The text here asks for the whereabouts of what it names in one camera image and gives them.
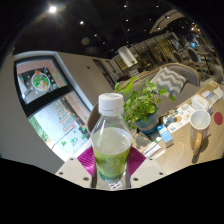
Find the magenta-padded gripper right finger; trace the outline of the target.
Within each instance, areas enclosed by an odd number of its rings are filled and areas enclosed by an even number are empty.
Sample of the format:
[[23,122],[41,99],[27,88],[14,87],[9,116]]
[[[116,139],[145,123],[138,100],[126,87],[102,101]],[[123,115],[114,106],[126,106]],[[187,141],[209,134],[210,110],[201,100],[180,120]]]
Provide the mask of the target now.
[[134,147],[130,148],[125,177],[128,188],[140,188],[165,176],[166,172],[154,158],[147,159]]

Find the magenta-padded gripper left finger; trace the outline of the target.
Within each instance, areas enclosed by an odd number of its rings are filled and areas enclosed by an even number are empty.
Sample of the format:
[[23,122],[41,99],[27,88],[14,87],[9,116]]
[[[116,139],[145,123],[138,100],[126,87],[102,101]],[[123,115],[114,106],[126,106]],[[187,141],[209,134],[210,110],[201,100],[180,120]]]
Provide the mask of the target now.
[[96,167],[93,149],[89,147],[77,158],[70,157],[56,175],[84,188],[96,186]]

